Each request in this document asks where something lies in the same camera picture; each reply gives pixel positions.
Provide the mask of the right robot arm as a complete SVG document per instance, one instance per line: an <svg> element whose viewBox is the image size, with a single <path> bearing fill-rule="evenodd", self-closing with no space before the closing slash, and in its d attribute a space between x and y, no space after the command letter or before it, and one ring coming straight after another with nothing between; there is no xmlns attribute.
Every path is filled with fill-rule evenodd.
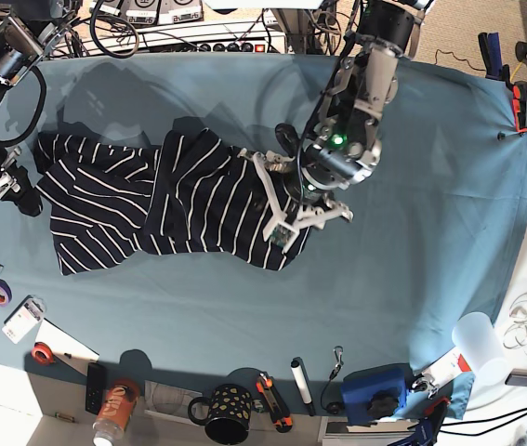
<svg viewBox="0 0 527 446"><path fill-rule="evenodd" d="M78 19L81 1L0 1L7 7L0 18L0 104L6 93L32 74L39 97L23 133L0 140L0 201L15 204L26 216L38 216L42 202L28 171L17 165L20 143L34 131L46 103L46 80L38 65L55 49Z"/></svg>

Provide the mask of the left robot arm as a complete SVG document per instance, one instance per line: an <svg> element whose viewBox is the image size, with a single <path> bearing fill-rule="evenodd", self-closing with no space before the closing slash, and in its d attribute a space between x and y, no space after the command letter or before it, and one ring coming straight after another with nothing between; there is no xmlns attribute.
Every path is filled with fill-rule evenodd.
<svg viewBox="0 0 527 446"><path fill-rule="evenodd" d="M397 66L415 56L429 1L370 1L302 132L281 123L275 135L294 161L284 177L297 208L369 178L382 151L378 127L398 89Z"/></svg>

